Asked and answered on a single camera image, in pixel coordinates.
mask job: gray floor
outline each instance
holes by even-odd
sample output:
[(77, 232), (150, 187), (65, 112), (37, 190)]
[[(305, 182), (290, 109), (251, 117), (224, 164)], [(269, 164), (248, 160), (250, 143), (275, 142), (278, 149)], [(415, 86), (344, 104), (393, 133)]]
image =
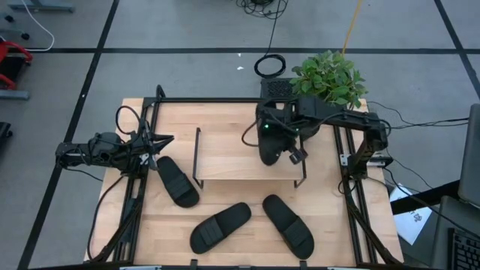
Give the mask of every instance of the gray floor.
[[(55, 35), (55, 48), (95, 48), (112, 0), (73, 1), (76, 13), (35, 13)], [(480, 48), (480, 2), (442, 3), (465, 48)], [(273, 47), (341, 47), (356, 1), (291, 1), (278, 20)], [(0, 11), (9, 11), (0, 1)], [(23, 12), (10, 12), (31, 34), (27, 47), (50, 42)], [(108, 48), (265, 47), (272, 21), (244, 14), (230, 0), (120, 0), (106, 40)], [(364, 1), (349, 47), (453, 49), (433, 1)], [(307, 54), (283, 54), (287, 72)], [(54, 151), (65, 136), (92, 54), (34, 54), (20, 89), (31, 99), (0, 100), (0, 121), (11, 122), (15, 136), (0, 156), (0, 261), (15, 269), (32, 228), (54, 165)], [(95, 132), (114, 130), (114, 113), (123, 98), (152, 96), (161, 84), (170, 97), (258, 97), (260, 78), (253, 65), (261, 54), (121, 54), (100, 57), (74, 136), (84, 142)], [(458, 55), (347, 55), (370, 90), (367, 99), (400, 110), (412, 122), (467, 116), (478, 95)], [(469, 55), (480, 71), (480, 55)], [(265, 62), (265, 72), (278, 63)], [(371, 106), (400, 125), (398, 117)], [(466, 127), (414, 127), (394, 131), (390, 153), (433, 186), (460, 176)], [(427, 189), (411, 172), (392, 164), (406, 186)], [(87, 168), (96, 176), (104, 171)], [(100, 183), (63, 172), (30, 267), (81, 263)]]

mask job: black slide sandal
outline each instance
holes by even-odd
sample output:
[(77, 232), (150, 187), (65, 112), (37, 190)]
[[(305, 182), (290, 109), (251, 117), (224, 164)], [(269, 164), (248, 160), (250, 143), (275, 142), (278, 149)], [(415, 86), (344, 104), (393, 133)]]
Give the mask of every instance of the black slide sandal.
[(166, 192), (177, 206), (189, 208), (198, 203), (200, 196), (197, 190), (172, 158), (160, 157), (157, 166)]
[(190, 236), (190, 247), (196, 254), (210, 251), (252, 216), (250, 208), (239, 202), (198, 224)]
[(303, 220), (277, 195), (263, 200), (263, 210), (297, 258), (306, 260), (314, 252), (314, 237)]

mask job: white paper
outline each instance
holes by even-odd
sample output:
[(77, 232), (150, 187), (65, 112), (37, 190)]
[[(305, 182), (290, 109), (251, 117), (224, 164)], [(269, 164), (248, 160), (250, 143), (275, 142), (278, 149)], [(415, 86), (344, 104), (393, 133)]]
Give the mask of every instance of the white paper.
[[(396, 187), (390, 194), (390, 202), (406, 197), (407, 195), (402, 191), (412, 195), (412, 193), (405, 187), (403, 187), (402, 190)], [(427, 223), (428, 217), (430, 217), (431, 213), (432, 211), (428, 207), (424, 207), (416, 209), (415, 211), (396, 214), (394, 219), (395, 225), (397, 225), (398, 235), (405, 239), (409, 244), (413, 245), (417, 237), (419, 237), (423, 226)]]

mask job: potted plant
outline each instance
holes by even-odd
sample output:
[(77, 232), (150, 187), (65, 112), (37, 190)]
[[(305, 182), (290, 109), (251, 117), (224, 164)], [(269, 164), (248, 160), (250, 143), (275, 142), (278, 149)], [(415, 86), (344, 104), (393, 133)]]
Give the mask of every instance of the potted plant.
[[(290, 83), (296, 95), (315, 95), (332, 106), (360, 107), (359, 98), (367, 94), (367, 89), (360, 84), (365, 80), (360, 72), (353, 68), (353, 62), (345, 60), (339, 53), (326, 51), (321, 55), (309, 57), (301, 67), (292, 71), (298, 75)], [(304, 129), (301, 134), (306, 140), (318, 132), (320, 127)]]

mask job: yellow stick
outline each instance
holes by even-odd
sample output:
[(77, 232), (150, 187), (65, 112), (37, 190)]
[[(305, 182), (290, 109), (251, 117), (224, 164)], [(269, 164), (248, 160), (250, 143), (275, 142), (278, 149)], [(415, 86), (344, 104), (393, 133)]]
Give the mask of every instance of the yellow stick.
[(362, 0), (358, 0), (357, 8), (355, 9), (355, 13), (353, 14), (352, 22), (350, 23), (350, 28), (348, 29), (348, 33), (346, 33), (345, 43), (343, 44), (342, 49), (342, 56), (345, 56), (345, 49), (347, 48), (348, 39), (350, 38), (350, 34), (352, 33), (353, 26), (355, 25), (355, 20), (357, 19), (357, 14), (360, 11), (360, 6), (362, 6)]

